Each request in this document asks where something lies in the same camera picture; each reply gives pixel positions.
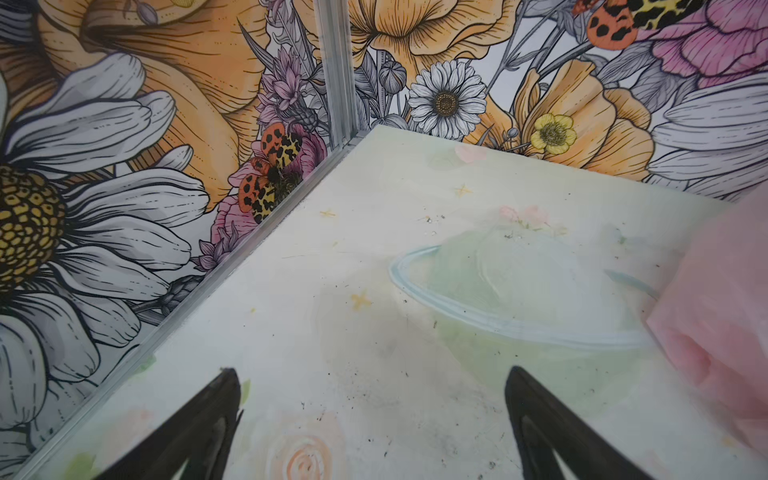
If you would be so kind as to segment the left aluminium corner post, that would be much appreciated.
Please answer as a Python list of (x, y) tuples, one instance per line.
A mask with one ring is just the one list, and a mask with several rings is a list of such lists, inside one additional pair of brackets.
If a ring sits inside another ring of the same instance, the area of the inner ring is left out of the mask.
[(331, 141), (333, 148), (338, 150), (346, 146), (359, 130), (348, 2), (315, 1), (314, 7), (324, 65)]

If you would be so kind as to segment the pink plastic bag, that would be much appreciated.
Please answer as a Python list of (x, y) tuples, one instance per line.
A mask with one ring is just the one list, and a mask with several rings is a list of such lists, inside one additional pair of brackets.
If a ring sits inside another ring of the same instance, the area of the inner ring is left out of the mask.
[(648, 320), (672, 366), (767, 452), (767, 186), (705, 223)]

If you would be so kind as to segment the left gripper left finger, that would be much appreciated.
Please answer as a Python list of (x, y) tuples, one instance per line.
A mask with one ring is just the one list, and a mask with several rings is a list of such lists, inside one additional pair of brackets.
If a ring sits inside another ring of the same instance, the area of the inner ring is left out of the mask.
[(233, 368), (211, 382), (99, 479), (221, 479), (242, 412)]

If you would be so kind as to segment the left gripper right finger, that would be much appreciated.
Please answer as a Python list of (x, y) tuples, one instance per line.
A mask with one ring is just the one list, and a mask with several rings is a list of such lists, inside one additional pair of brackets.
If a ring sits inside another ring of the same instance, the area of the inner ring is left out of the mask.
[(526, 479), (562, 479), (560, 464), (578, 479), (648, 479), (520, 366), (505, 383), (505, 404)]

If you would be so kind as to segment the clear plastic bowl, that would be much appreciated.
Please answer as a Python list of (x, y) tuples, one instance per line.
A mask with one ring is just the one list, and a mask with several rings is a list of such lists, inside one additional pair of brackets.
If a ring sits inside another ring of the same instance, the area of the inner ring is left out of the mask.
[(488, 388), (519, 366), (582, 415), (627, 397), (652, 341), (643, 324), (659, 290), (639, 270), (650, 247), (613, 227), (567, 240), (493, 226), (411, 250), (392, 283), (433, 313), (439, 339)]

